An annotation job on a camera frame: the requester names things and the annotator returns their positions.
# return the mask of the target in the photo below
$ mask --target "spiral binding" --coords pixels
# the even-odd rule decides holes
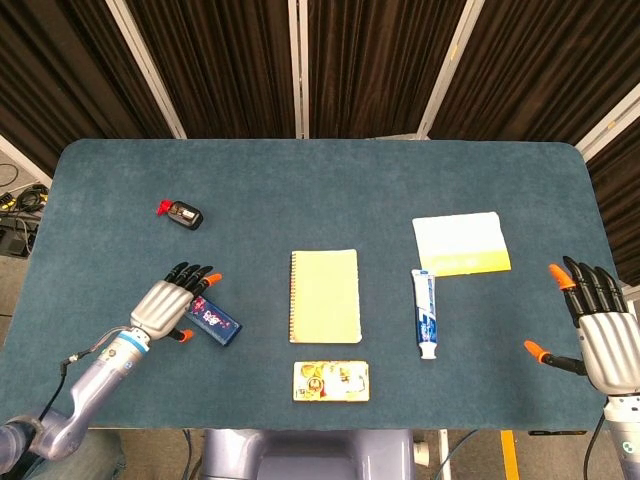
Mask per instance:
[[[296,300],[296,254],[291,254],[291,268],[289,275],[289,342],[295,343],[296,339],[293,333],[293,321],[295,315]]]

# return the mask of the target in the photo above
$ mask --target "small box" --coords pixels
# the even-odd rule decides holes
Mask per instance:
[[[369,364],[360,360],[295,362],[296,402],[369,401]]]
[[[231,343],[231,340],[242,328],[242,325],[231,318],[229,314],[204,297],[197,297],[191,302],[185,317],[225,347]]]

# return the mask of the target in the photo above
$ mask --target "toothpaste cap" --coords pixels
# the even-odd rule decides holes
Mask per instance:
[[[420,343],[420,351],[422,352],[421,358],[423,358],[424,360],[435,360],[437,346],[438,344],[433,342]]]

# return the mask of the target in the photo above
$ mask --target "table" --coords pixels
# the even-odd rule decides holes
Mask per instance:
[[[200,208],[189,231],[155,208]],[[415,217],[496,211],[512,270],[438,279],[438,359],[420,360],[410,270]],[[363,340],[288,342],[293,250],[358,250]],[[522,342],[579,354],[547,272],[562,255],[613,269],[587,170],[558,143],[82,140],[69,146],[7,344],[5,418],[44,403],[58,362],[129,313],[176,263],[225,274],[208,291],[244,329],[150,353],[97,424],[275,429],[592,427],[603,398]],[[188,326],[184,320],[181,326]],[[292,402],[297,360],[369,362],[366,404]],[[89,362],[69,369],[68,385]],[[70,408],[68,395],[56,402]]]

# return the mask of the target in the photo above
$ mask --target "yellow floor stripe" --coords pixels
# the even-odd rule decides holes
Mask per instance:
[[[520,480],[518,460],[516,459],[516,442],[512,430],[501,430],[502,457],[504,458],[504,474],[507,480]]]

